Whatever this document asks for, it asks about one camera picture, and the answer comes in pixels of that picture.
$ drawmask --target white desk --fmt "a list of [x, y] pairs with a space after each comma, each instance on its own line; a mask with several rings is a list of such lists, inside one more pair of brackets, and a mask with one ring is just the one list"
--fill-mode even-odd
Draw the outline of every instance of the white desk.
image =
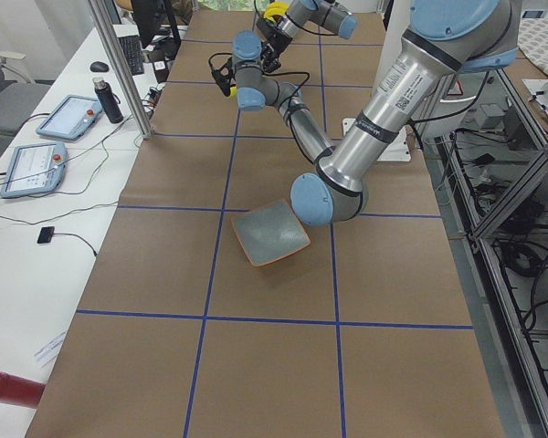
[[[116, 30], [119, 36], [137, 33], [136, 26], [117, 26]], [[120, 97], [121, 111], [128, 117], [130, 110], [114, 73], [90, 72], [91, 62], [96, 60], [109, 63], [93, 29], [35, 113], [50, 112], [68, 94], [95, 97], [91, 79], [103, 76]], [[152, 67], [145, 64], [144, 68], [145, 74], [134, 77], [142, 97], [150, 86], [156, 85]], [[44, 141], [35, 134], [40, 121], [30, 121], [16, 136], [0, 159], [0, 172], [7, 168], [15, 146]], [[102, 115], [79, 141], [66, 143], [69, 156], [92, 147], [116, 127]], [[110, 156], [85, 193], [0, 200], [0, 214], [35, 222], [98, 203], [114, 203], [126, 183], [139, 142], [136, 123], [127, 121], [106, 140]], [[71, 161], [58, 190], [82, 190], [105, 155], [99, 145]], [[80, 235], [99, 250], [114, 211], [113, 206], [97, 208], [49, 221], [47, 225], [54, 225], [56, 233]], [[54, 361], [41, 368], [34, 354], [68, 328], [95, 261], [90, 249], [76, 237], [55, 236], [50, 244], [38, 245], [38, 233], [44, 225], [14, 224], [0, 219], [0, 370], [42, 382], [47, 381]], [[0, 403], [0, 438], [24, 436], [34, 412]]]

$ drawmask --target monitor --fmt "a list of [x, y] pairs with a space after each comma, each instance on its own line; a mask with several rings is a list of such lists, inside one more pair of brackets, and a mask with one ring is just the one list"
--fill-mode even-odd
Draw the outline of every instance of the monitor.
[[175, 52], [178, 51], [181, 36], [170, 0], [132, 0], [132, 15], [138, 27], [142, 47], [147, 47], [153, 42], [161, 24], [168, 18], [176, 46]]

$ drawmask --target keyboard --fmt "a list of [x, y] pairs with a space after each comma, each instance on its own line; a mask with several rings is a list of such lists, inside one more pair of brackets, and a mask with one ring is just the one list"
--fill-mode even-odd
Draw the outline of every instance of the keyboard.
[[126, 61], [133, 76], [144, 73], [144, 55], [140, 46], [140, 38], [137, 35], [120, 36], [121, 51], [124, 52]]

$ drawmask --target black bottle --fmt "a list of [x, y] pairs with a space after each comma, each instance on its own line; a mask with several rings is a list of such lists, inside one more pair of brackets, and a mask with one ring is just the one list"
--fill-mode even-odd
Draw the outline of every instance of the black bottle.
[[100, 100], [101, 107], [108, 116], [111, 123], [120, 123], [124, 116], [121, 115], [118, 102], [111, 92], [111, 87], [103, 78], [94, 78], [93, 85], [95, 86], [95, 94]]

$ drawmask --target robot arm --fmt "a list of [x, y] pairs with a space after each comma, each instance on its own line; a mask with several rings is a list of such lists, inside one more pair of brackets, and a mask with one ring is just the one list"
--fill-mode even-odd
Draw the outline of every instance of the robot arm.
[[367, 201], [365, 174], [442, 77], [502, 68], [515, 59], [521, 2], [413, 0], [402, 52], [336, 149], [294, 87], [263, 77], [259, 39], [251, 32], [238, 35], [239, 107], [277, 108], [314, 164], [314, 172], [297, 178], [290, 193], [302, 222], [328, 224], [361, 212]]
[[257, 22], [266, 38], [261, 51], [266, 73], [280, 67], [279, 56], [309, 21], [343, 39], [351, 38], [357, 27], [355, 16], [334, 0], [293, 0], [288, 6], [271, 4]]

